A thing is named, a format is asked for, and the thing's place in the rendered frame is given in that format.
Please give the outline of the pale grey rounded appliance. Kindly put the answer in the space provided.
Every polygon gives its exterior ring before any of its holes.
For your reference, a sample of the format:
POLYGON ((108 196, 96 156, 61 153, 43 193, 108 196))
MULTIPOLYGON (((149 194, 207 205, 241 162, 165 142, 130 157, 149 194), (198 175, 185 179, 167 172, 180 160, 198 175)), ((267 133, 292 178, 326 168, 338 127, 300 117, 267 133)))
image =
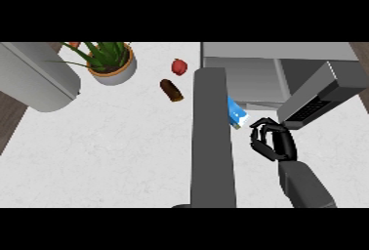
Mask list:
POLYGON ((46 42, 0 42, 0 91, 40 112, 80 95, 81 78, 46 42))

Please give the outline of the dark grey microwave door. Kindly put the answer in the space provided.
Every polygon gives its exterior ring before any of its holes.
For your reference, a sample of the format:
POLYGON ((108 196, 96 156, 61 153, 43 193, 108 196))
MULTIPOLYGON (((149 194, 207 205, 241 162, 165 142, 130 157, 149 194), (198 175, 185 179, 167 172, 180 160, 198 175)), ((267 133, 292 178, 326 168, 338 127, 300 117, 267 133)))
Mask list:
POLYGON ((191 205, 236 207, 226 74, 220 67, 195 72, 191 205))

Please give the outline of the grey microwave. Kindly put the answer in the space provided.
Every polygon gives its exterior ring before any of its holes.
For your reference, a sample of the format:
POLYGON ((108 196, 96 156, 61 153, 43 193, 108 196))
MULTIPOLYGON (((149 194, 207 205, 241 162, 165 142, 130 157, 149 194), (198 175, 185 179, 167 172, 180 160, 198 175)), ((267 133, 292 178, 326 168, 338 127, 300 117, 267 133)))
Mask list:
POLYGON ((204 42, 201 66, 224 69, 235 102, 248 110, 273 110, 291 130, 369 88, 345 42, 204 42))

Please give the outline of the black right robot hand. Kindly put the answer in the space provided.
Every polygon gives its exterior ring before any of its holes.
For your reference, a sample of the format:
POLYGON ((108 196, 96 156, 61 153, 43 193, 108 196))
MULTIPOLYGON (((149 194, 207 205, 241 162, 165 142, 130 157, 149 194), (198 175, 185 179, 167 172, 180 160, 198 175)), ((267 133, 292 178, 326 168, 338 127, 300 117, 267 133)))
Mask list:
POLYGON ((295 161, 297 147, 286 127, 266 117, 250 127, 253 128, 251 148, 272 161, 295 161))

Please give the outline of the potted green plant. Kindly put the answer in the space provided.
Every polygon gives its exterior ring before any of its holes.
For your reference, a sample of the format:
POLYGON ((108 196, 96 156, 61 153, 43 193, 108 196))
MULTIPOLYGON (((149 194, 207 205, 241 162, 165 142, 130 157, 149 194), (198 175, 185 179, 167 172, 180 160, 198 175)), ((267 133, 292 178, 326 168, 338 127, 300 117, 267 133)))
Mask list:
POLYGON ((126 42, 86 42, 90 50, 80 50, 81 42, 62 42, 65 46, 84 59, 86 63, 69 62, 83 66, 95 80, 105 86, 126 83, 137 70, 137 59, 131 46, 126 42))

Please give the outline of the brown bottle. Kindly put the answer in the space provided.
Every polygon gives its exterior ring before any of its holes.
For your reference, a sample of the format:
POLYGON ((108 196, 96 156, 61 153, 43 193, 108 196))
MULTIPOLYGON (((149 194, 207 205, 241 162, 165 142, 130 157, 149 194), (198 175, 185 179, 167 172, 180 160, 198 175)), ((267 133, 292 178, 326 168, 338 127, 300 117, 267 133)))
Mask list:
POLYGON ((173 102, 179 102, 185 99, 180 90, 168 79, 160 81, 160 88, 173 102))

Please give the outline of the red apple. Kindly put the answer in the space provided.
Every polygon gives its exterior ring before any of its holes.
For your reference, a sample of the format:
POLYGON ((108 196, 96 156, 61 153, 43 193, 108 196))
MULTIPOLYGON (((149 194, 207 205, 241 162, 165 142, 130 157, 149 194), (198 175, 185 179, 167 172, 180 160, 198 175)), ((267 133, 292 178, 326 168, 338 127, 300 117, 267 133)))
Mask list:
POLYGON ((183 60, 176 59, 171 63, 171 72, 176 75, 183 75, 185 72, 188 71, 188 64, 183 60))

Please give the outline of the blue milk carton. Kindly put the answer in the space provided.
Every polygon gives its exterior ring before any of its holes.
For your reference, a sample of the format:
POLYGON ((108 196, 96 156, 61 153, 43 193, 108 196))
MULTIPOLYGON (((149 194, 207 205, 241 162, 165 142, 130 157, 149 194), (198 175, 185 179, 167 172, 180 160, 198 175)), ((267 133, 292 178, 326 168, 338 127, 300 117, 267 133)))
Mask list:
POLYGON ((235 129, 239 129, 248 120, 248 112, 241 108, 233 99, 227 99, 227 119, 235 129))

